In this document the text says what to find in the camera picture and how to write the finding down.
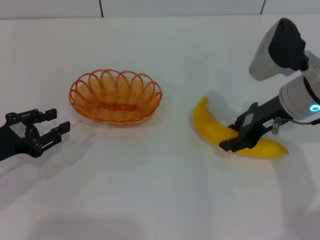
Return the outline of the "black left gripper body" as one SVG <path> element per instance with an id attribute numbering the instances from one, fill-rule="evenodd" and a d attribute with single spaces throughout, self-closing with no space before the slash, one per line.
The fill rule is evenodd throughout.
<path id="1" fill-rule="evenodd" d="M 38 112 L 10 112 L 5 115 L 6 123 L 0 128 L 1 161 L 17 154 L 27 154 L 33 158 L 41 156 L 40 134 L 34 126 L 38 117 Z M 12 130 L 15 124 L 23 124 L 23 136 Z"/>

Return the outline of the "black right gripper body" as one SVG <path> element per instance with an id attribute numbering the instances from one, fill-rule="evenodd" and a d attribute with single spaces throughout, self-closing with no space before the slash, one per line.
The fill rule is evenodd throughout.
<path id="1" fill-rule="evenodd" d="M 258 143 L 259 139 L 272 127 L 265 127 L 264 123 L 284 116 L 284 109 L 278 96 L 272 98 L 262 105 L 253 103 L 249 109 L 237 117 L 234 122 L 234 129 L 238 131 L 235 148 L 252 149 Z"/>

